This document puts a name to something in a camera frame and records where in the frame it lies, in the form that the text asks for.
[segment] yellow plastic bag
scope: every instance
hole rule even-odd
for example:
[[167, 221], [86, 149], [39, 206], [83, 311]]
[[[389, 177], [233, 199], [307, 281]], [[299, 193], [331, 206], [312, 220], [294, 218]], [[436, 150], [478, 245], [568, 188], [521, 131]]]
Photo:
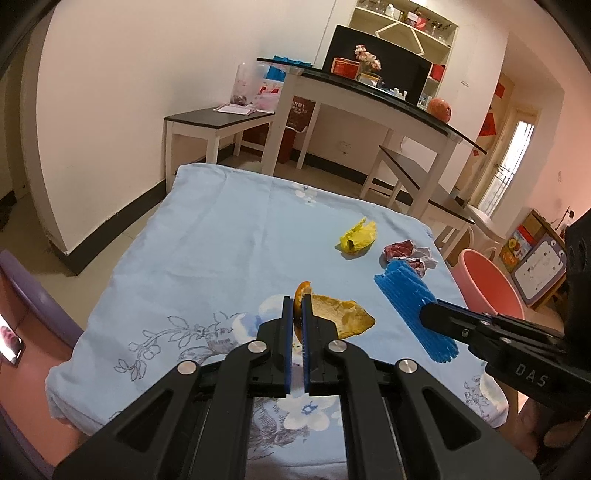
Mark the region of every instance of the yellow plastic bag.
[[356, 254], [375, 241], [377, 235], [375, 222], [372, 221], [364, 225], [366, 220], [367, 218], [363, 217], [357, 225], [340, 238], [340, 249], [346, 254]]

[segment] orange ball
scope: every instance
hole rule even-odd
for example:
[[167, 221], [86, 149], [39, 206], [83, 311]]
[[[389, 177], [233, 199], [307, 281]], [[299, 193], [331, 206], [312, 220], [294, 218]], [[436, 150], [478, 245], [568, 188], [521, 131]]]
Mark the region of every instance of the orange ball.
[[427, 112], [445, 123], [448, 123], [452, 117], [452, 107], [442, 98], [431, 100], [427, 105]]

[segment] door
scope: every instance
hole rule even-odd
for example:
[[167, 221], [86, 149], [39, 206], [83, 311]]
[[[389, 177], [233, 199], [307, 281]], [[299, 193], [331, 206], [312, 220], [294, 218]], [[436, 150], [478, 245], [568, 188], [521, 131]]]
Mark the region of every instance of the door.
[[531, 112], [515, 109], [501, 134], [492, 153], [491, 167], [478, 188], [481, 193], [474, 201], [488, 216], [495, 211], [515, 177], [534, 133], [536, 118]]

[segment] blue cloth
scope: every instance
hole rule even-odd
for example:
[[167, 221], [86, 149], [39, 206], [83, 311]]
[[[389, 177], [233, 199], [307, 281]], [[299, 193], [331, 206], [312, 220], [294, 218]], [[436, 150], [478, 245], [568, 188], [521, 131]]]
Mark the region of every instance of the blue cloth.
[[421, 324], [421, 308], [437, 299], [408, 263], [393, 260], [386, 272], [376, 275], [374, 280], [432, 360], [443, 363], [457, 357], [459, 350], [453, 339], [428, 330]]
[[[335, 245], [362, 217], [377, 239], [350, 260]], [[384, 362], [412, 358], [489, 422], [504, 421], [479, 390], [483, 365], [464, 345], [431, 360], [374, 282], [382, 247], [412, 239], [439, 260], [425, 283], [464, 306], [429, 228], [385, 207], [275, 177], [191, 164], [115, 267], [72, 359], [51, 369], [52, 415], [92, 434], [179, 361], [224, 358], [281, 315], [283, 295], [310, 280], [315, 292], [356, 300], [376, 319], [348, 339]], [[339, 400], [303, 393], [294, 347], [291, 395], [254, 402], [248, 478], [346, 478]]]

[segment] electrical outlet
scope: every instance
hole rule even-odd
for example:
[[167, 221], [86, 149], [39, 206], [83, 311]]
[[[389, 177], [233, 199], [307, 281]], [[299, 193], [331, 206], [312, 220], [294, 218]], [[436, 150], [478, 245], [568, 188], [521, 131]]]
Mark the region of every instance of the electrical outlet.
[[343, 155], [346, 155], [351, 150], [351, 144], [347, 142], [339, 142], [337, 143], [337, 148]]

